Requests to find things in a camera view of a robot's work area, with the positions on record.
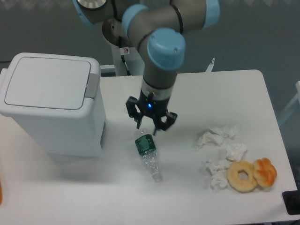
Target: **donut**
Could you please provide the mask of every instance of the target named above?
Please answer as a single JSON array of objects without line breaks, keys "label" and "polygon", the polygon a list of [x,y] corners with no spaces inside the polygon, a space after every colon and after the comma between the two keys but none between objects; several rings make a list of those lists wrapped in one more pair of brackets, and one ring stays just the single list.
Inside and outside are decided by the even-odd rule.
[{"label": "donut", "polygon": [[[247,180],[242,180],[239,177],[239,173],[242,172],[245,172],[248,175]],[[257,182],[253,177],[253,165],[247,161],[231,163],[226,176],[229,184],[240,192],[252,191],[257,185]]]},{"label": "donut", "polygon": [[277,171],[268,158],[254,161],[253,168],[253,176],[261,187],[268,188],[274,184]]}]

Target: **green bottle label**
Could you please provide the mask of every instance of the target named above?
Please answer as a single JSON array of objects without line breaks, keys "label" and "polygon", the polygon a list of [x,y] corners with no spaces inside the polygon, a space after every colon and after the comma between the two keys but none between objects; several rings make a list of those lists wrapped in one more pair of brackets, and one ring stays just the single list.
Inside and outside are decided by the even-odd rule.
[{"label": "green bottle label", "polygon": [[135,145],[141,156],[156,150],[152,135],[144,135],[136,139]]}]

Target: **white trash can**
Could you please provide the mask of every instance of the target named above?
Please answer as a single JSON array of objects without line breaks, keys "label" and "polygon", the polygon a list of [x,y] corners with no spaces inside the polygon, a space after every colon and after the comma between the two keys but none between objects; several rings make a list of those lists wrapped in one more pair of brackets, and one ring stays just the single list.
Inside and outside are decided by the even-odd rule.
[{"label": "white trash can", "polygon": [[0,113],[44,150],[99,156],[105,109],[92,58],[21,53],[0,74]]}]

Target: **white tissue paper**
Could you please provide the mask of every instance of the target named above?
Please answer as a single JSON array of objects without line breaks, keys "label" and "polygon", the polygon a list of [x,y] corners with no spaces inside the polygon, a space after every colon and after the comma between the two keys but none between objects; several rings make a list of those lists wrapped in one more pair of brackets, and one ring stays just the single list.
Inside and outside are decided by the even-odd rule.
[{"label": "white tissue paper", "polygon": [[234,139],[239,134],[239,129],[237,126],[211,127],[210,131],[214,134],[230,139]]},{"label": "white tissue paper", "polygon": [[214,164],[211,160],[206,162],[206,167],[209,168],[210,173],[214,175],[219,170],[226,170],[229,167],[229,162],[226,159],[220,160],[218,164]]},{"label": "white tissue paper", "polygon": [[231,144],[227,146],[226,158],[231,161],[241,161],[243,155],[247,151],[245,144]]},{"label": "white tissue paper", "polygon": [[207,143],[213,143],[217,146],[221,146],[223,141],[224,141],[224,137],[212,134],[210,132],[206,132],[205,134],[199,137],[197,141],[197,149],[199,150],[200,148],[203,147],[203,145]]},{"label": "white tissue paper", "polygon": [[212,175],[210,185],[214,192],[219,192],[220,190],[225,189],[227,187],[228,181],[222,170],[219,170]]}]

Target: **white table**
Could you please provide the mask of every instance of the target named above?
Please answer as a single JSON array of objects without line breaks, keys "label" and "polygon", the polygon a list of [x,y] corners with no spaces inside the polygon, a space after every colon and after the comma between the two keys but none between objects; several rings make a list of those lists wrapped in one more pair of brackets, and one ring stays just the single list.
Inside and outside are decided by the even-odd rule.
[{"label": "white table", "polygon": [[[101,78],[107,125],[100,158],[48,155],[11,118],[0,116],[0,224],[181,225],[244,224],[296,220],[281,193],[296,190],[263,76],[258,71],[178,75],[169,110],[179,116],[155,143],[163,181],[143,167],[125,112],[139,96],[141,76]],[[195,151],[198,133],[209,126],[237,125],[236,143],[245,159],[268,157],[278,177],[272,188],[241,194],[213,193],[203,161],[218,156]],[[153,129],[144,118],[142,127]]]}]

